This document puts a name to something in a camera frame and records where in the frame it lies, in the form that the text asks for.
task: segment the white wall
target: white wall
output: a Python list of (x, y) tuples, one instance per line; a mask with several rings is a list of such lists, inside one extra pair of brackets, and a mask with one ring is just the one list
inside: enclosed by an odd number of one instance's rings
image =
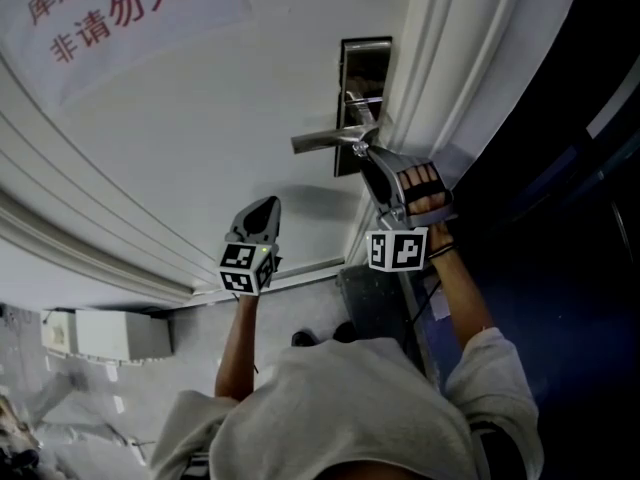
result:
[(31, 311), (57, 306), (166, 305), (71, 272), (1, 238), (0, 302)]

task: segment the wire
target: wire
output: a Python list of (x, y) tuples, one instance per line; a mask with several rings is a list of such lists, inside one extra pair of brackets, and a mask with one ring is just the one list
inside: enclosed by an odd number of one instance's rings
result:
[(49, 321), (49, 317), (51, 316), (51, 313), (53, 313), (56, 309), (58, 308), (53, 308), (52, 310), (49, 311), (49, 314), (42, 321), (42, 325), (47, 325), (47, 322)]
[(409, 331), (413, 329), (413, 326), (416, 324), (416, 322), (418, 321), (418, 319), (422, 315), (423, 311), (425, 310), (425, 308), (427, 307), (427, 305), (431, 301), (431, 297), (433, 297), (433, 294), (436, 293), (436, 290), (440, 287), (441, 284), (442, 284), (442, 282), (440, 281), (440, 279), (438, 279), (438, 282), (431, 289), (431, 292), (429, 292), (429, 294), (427, 295), (427, 300), (424, 301), (424, 304), (422, 304), (422, 307), (416, 313), (416, 316), (414, 316), (409, 322), (407, 322), (407, 327), (404, 330), (404, 340), (402, 340), (402, 350), (405, 353), (407, 352), (407, 342), (409, 341)]

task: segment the paper sign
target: paper sign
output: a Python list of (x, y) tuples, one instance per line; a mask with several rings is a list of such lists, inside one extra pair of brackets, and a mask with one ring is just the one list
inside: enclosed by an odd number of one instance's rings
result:
[(55, 108), (249, 11), (249, 0), (0, 0), (0, 48), (38, 100)]

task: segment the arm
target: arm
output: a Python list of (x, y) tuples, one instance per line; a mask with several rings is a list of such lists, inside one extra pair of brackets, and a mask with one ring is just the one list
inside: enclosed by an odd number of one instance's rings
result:
[[(399, 177), (402, 188), (407, 190), (411, 186), (436, 181), (438, 174), (430, 165), (424, 165), (407, 169), (400, 173)], [(444, 202), (444, 193), (423, 197), (409, 203), (409, 212), (414, 215), (428, 212), (441, 207)], [(429, 226), (429, 250), (431, 252), (452, 242), (453, 237), (449, 234), (444, 222)], [(432, 262), (442, 281), (456, 337), (460, 346), (464, 348), (476, 334), (493, 327), (491, 315), (480, 290), (473, 282), (457, 251), (451, 249), (443, 255), (433, 258)]]
[[(431, 226), (429, 244), (432, 251), (451, 242), (453, 237), (444, 222)], [(456, 337), (460, 346), (464, 348), (476, 334), (493, 327), (493, 320), (458, 251), (451, 249), (431, 261), (442, 281)]]
[(253, 393), (258, 297), (242, 295), (216, 377), (215, 396), (241, 402)]

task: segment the shoe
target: shoe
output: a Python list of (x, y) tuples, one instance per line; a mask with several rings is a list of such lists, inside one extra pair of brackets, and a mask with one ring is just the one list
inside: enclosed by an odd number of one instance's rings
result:
[(351, 321), (340, 324), (333, 333), (333, 339), (340, 343), (353, 343), (358, 339), (356, 328)]
[(298, 331), (291, 336), (292, 347), (313, 347), (318, 344), (317, 338), (308, 329)]

